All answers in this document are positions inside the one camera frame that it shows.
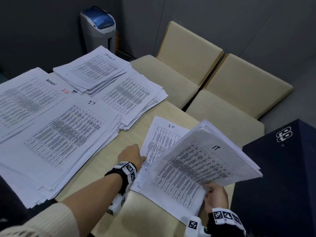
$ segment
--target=chair backrest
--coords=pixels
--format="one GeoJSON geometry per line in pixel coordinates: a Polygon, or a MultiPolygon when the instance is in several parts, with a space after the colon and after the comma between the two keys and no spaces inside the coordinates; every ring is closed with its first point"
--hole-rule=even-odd
{"type": "Polygon", "coordinates": [[[241,58],[227,54],[205,89],[258,119],[293,87],[241,58]]]}
{"type": "Polygon", "coordinates": [[[157,59],[201,85],[222,55],[223,49],[171,21],[157,59]]]}

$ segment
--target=hand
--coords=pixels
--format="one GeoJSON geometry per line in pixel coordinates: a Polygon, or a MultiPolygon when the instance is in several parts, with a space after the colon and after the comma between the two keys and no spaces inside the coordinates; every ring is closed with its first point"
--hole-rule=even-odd
{"type": "Polygon", "coordinates": [[[204,198],[206,212],[212,213],[212,208],[228,209],[228,195],[224,187],[214,182],[207,183],[205,186],[211,189],[204,198]]]}
{"type": "Polygon", "coordinates": [[[138,144],[126,147],[119,155],[118,161],[132,162],[136,166],[136,171],[139,171],[146,156],[140,156],[138,144]]]}

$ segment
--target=person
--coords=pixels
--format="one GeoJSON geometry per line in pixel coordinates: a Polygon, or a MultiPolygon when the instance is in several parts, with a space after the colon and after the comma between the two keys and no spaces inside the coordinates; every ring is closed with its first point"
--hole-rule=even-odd
{"type": "MultiPolygon", "coordinates": [[[[145,161],[140,156],[137,144],[126,147],[118,156],[118,162],[127,161],[139,171],[145,161]]],[[[0,232],[0,237],[86,237],[108,210],[110,204],[120,192],[123,180],[120,174],[111,173],[78,190],[61,203],[56,203],[42,211],[24,225],[7,228],[0,232]]],[[[212,210],[228,209],[228,197],[225,189],[214,183],[207,185],[210,191],[205,196],[205,210],[209,214],[207,230],[216,231],[214,237],[241,236],[237,229],[214,224],[212,210]]]]}

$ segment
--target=trash bin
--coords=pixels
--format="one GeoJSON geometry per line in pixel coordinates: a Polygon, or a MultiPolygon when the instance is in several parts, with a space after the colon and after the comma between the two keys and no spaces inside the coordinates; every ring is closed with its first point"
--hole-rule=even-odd
{"type": "Polygon", "coordinates": [[[115,54],[116,23],[108,12],[92,7],[80,13],[80,21],[88,52],[103,46],[115,54]]]}

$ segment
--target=table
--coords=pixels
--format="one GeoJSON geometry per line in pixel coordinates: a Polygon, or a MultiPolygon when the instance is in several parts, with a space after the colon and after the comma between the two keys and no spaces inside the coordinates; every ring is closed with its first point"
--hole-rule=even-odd
{"type": "MultiPolygon", "coordinates": [[[[126,146],[136,143],[141,148],[156,115],[187,129],[192,129],[199,123],[168,101],[161,102],[145,113],[129,131],[120,131],[116,139],[87,161],[55,199],[62,201],[82,187],[102,178],[117,163],[117,156],[126,146]]],[[[234,185],[225,189],[231,202],[234,185]]],[[[143,195],[130,191],[120,213],[115,217],[105,214],[92,230],[92,234],[96,237],[183,237],[184,231],[185,225],[171,214],[143,195]]]]}

